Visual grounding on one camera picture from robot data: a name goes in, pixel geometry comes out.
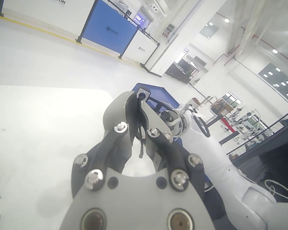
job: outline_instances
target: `window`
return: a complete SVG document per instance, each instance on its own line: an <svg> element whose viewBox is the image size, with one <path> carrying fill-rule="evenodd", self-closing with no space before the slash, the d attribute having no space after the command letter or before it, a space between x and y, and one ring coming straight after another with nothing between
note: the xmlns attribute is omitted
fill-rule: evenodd
<svg viewBox="0 0 288 230"><path fill-rule="evenodd" d="M239 104L241 104L241 101L237 97L235 97L230 91L227 92L222 98L233 108L236 108Z"/></svg>
<svg viewBox="0 0 288 230"><path fill-rule="evenodd" d="M180 62L180 60L186 55L186 53L188 52L189 50L187 48L185 48L182 53L177 57L177 59L174 61L175 63L178 63Z"/></svg>

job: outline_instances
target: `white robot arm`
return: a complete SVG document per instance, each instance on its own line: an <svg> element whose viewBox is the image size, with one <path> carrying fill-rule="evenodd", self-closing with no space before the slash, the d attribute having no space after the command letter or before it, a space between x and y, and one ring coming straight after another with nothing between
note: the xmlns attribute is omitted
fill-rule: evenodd
<svg viewBox="0 0 288 230"><path fill-rule="evenodd" d="M219 192L230 222L238 230L288 229L288 203L277 203L271 193L247 179L220 144L201 132L194 113L187 109L180 115L189 123L180 136L183 147L202 158L205 174Z"/></svg>

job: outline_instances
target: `cable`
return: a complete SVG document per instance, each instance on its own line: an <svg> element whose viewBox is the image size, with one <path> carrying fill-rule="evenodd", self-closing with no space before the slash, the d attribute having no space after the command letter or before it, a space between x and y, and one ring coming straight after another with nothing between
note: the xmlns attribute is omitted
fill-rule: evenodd
<svg viewBox="0 0 288 230"><path fill-rule="evenodd" d="M284 185L282 185L282 184L280 184L280 183L278 183L278 182L276 182L276 181L273 181L273 180L270 180L270 179L267 179L267 180L265 180L265 182L264 182L264 184L266 185L266 187L270 190L270 191L273 191L274 192L274 194L278 194L279 196L282 196L282 197L284 197L284 198L287 198L288 199L288 197L286 197L286 196L284 196L284 195L282 195L282 194L280 194L280 193L278 193L278 192L276 192L275 191L275 188L274 188L274 186L271 186L271 187L273 187L274 188L274 190L272 190L271 189L271 187L269 187L268 186L268 184L267 184L267 182L272 182L272 183L275 183L275 184L277 184L277 185L279 185L279 186L281 186L281 187L283 187L286 191L288 191L288 189L284 186Z"/></svg>
<svg viewBox="0 0 288 230"><path fill-rule="evenodd" d="M189 104L190 107L193 109L193 112L194 113L197 113L196 109L193 107L192 104ZM202 133L207 137L209 138L210 137L210 132L209 132L209 129L207 127L207 124L204 122L204 120L201 118L201 117L197 117L195 116L195 114L193 114L193 119L195 120L196 124L198 125L198 127L201 129Z"/></svg>
<svg viewBox="0 0 288 230"><path fill-rule="evenodd" d="M212 190L213 188L214 188L214 185L212 185L211 187L205 189L204 192L208 192L208 191Z"/></svg>

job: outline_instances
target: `black cable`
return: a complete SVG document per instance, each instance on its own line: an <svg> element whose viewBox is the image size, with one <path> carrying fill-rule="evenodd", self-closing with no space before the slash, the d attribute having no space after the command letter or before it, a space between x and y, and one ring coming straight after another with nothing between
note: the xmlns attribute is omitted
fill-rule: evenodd
<svg viewBox="0 0 288 230"><path fill-rule="evenodd" d="M193 105L190 104L190 106L191 106L191 108L192 108L193 110L190 110L190 109L188 109L188 110L190 110L191 112L197 113L197 111L196 111L196 109L193 107ZM192 118L195 120L196 124L197 124L198 127L201 129L202 133L203 133L207 138L209 138L209 137L210 137L210 132L209 132L209 129L208 129L208 127L207 127L207 124L204 122L204 120L203 120L201 117L197 117L197 116L195 116L195 115L194 115Z"/></svg>

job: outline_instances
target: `blue partition panel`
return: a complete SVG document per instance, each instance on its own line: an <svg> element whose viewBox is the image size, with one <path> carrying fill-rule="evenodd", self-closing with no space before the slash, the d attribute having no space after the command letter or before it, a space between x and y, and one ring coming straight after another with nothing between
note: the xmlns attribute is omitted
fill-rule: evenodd
<svg viewBox="0 0 288 230"><path fill-rule="evenodd" d="M83 37L115 52L122 53L137 28L116 10L99 0Z"/></svg>

